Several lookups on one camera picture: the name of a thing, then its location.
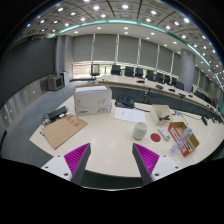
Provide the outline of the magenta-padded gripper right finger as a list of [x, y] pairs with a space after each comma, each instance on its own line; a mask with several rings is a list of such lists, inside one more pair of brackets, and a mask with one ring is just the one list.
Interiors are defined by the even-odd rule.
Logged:
[[138, 166], [143, 185], [181, 170], [181, 167], [168, 155], [158, 155], [137, 143], [133, 144], [132, 154]]

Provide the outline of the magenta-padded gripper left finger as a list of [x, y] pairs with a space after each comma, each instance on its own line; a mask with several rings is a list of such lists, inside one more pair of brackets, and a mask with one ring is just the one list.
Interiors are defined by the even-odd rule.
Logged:
[[90, 154], [91, 145], [87, 143], [65, 155], [54, 156], [42, 169], [80, 185]]

